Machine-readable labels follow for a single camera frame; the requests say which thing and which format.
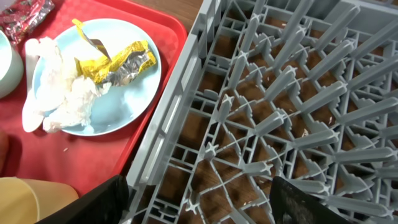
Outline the mint green bowl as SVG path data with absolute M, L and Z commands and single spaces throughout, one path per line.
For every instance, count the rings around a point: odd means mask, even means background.
M 1 31 L 0 69 L 0 97 L 4 98 L 14 91 L 20 83 L 24 73 L 24 65 L 21 56 L 11 45 L 3 31 Z

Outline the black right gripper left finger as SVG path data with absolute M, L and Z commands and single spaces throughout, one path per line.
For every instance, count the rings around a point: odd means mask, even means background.
M 118 224 L 128 199 L 125 177 L 115 175 L 37 224 Z

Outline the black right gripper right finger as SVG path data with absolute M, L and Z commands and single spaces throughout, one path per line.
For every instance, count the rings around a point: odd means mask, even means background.
M 269 200 L 277 224 L 350 224 L 281 177 L 273 178 Z

